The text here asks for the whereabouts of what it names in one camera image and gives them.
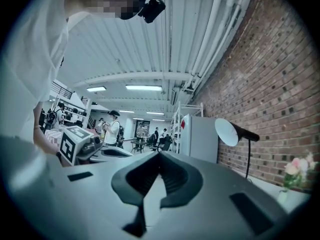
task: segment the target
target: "desk lamp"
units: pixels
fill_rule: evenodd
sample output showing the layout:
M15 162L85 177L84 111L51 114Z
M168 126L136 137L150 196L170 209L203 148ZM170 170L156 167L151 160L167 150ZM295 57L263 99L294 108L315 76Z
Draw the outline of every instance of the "desk lamp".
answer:
M243 129L236 124L229 122L223 118L218 118L215 120L215 130L218 133L220 139L228 146L234 147L238 144L241 138L249 140L249 149L248 149L248 161L246 165L245 178L248 177L249 166L250 166L250 152L251 152L251 143L250 141L257 142L259 141L259 135Z

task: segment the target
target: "flower vase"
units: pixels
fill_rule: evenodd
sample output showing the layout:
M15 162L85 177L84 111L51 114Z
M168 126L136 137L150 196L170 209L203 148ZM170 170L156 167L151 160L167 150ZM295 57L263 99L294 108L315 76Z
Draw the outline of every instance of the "flower vase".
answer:
M285 188L285 189L280 190L278 198L277 198L278 203L283 205L287 201L287 198L288 198L288 189Z

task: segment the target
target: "fluorescent light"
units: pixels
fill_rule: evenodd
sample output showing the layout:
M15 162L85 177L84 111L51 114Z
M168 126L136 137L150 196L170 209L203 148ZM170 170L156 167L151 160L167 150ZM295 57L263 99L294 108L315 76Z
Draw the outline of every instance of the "fluorescent light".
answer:
M156 85L126 85L128 90L140 90L140 91L157 91L162 92L161 86Z
M158 112L147 112L147 114L153 114L153 115L164 115L165 113L158 113Z
M133 111L127 111L127 110L120 110L120 112L123 112L123 113L134 113Z
M87 88L86 89L88 92L101 92L101 91L105 91L106 88L103 86L99 86L99 87L92 87L92 88Z

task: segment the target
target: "ceiling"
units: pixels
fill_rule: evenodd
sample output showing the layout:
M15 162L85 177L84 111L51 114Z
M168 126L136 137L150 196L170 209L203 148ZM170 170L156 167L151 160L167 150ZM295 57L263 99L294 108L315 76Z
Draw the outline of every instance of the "ceiling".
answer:
M194 91L206 79L203 74L195 84L201 70L211 67L218 44L227 46L232 39L237 25L230 33L227 28L237 3L244 14L249 0L232 0L229 11L227 0L219 0L215 20L214 0L163 1L165 11L150 24L139 16L126 21L86 13L70 18L69 43L57 79L108 109L134 111L134 117L143 118L148 118L148 111L163 112L162 118L171 118L178 101L186 103L192 94L183 91ZM128 84L162 86L163 92L127 90ZM87 91L97 86L106 91Z

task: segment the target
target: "black camera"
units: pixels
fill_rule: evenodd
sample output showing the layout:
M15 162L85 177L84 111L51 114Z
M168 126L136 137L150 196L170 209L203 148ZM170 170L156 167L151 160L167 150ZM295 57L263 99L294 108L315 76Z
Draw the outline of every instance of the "black camera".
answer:
M138 16L143 17L146 23L151 23L166 8L162 0L150 0L144 5Z

